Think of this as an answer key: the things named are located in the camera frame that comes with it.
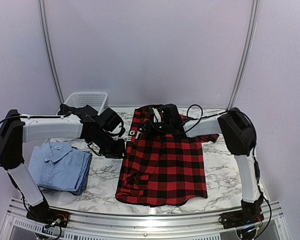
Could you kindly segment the red black plaid shirt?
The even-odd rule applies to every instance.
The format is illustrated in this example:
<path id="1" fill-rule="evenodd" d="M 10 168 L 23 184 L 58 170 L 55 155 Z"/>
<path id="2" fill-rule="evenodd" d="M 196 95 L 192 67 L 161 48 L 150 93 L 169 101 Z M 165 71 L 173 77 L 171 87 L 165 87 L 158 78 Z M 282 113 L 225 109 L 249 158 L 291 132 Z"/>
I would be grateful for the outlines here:
<path id="1" fill-rule="evenodd" d="M 187 138 L 168 134 L 148 139 L 138 129 L 148 121 L 149 110 L 146 105 L 133 113 L 115 198 L 152 207 L 182 206 L 195 197 L 206 199 L 202 144 L 216 142 L 219 135 Z"/>

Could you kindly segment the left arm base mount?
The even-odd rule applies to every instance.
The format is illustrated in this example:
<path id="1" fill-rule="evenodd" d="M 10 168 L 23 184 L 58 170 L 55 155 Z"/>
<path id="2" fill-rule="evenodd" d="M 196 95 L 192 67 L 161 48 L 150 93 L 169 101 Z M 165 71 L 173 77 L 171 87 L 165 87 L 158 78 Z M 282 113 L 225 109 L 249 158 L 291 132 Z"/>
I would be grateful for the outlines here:
<path id="1" fill-rule="evenodd" d="M 68 225 L 70 213 L 68 211 L 53 208 L 31 208 L 26 217 L 30 220 L 45 224 L 46 228 L 61 227 L 66 228 Z"/>

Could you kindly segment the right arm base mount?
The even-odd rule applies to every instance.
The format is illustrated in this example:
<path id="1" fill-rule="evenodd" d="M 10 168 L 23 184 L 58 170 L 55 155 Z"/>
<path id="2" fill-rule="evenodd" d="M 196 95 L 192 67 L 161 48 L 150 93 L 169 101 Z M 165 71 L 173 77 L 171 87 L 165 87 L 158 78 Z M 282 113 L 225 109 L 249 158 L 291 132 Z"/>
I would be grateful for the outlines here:
<path id="1" fill-rule="evenodd" d="M 224 229 L 237 228 L 241 226 L 260 223 L 264 220 L 263 212 L 257 212 L 254 216 L 249 213 L 245 214 L 243 210 L 224 212 L 218 221 L 223 225 Z"/>

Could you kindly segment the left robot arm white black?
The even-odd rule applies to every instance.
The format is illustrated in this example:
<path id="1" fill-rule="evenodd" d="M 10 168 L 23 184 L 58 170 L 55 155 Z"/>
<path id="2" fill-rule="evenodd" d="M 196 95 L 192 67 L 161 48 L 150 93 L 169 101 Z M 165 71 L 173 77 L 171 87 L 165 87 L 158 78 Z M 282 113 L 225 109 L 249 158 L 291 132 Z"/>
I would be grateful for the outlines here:
<path id="1" fill-rule="evenodd" d="M 23 158 L 23 144 L 52 138 L 83 139 L 95 144 L 98 154 L 110 159 L 125 157 L 125 142 L 115 133 L 123 120 L 107 108 L 102 114 L 67 112 L 61 115 L 28 115 L 10 110 L 0 121 L 0 167 L 27 200 L 28 213 L 43 223 L 53 219 L 53 211 L 41 188 L 78 192 L 88 180 L 92 155 L 66 142 L 35 147 L 29 165 Z"/>

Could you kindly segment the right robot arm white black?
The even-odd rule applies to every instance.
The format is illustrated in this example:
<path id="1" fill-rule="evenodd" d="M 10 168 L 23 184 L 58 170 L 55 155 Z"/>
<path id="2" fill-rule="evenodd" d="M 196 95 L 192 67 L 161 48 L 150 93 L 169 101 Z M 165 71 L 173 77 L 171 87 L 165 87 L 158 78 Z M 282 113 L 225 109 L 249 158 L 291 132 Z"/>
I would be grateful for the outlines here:
<path id="1" fill-rule="evenodd" d="M 242 224 L 250 223 L 261 209 L 264 194 L 259 185 L 260 168 L 255 156 L 257 132 L 249 117 L 237 107 L 187 120 L 181 119 L 174 104 L 163 105 L 158 110 L 150 107 L 149 112 L 150 116 L 139 129 L 148 137 L 223 135 L 228 151 L 236 160 L 242 184 L 241 210 L 237 219 Z"/>

